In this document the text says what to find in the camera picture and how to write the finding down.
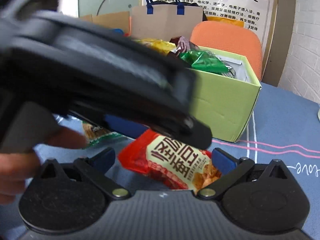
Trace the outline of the person left hand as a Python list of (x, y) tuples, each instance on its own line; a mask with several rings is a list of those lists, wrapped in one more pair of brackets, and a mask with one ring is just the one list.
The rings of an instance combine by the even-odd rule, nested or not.
[[(46, 145), (61, 148), (79, 149), (87, 145), (87, 138), (67, 127), (49, 137)], [(25, 191), (25, 182), (33, 178), (41, 166), (34, 150), (28, 153), (1, 154), (1, 205), (15, 201), (17, 195)]]

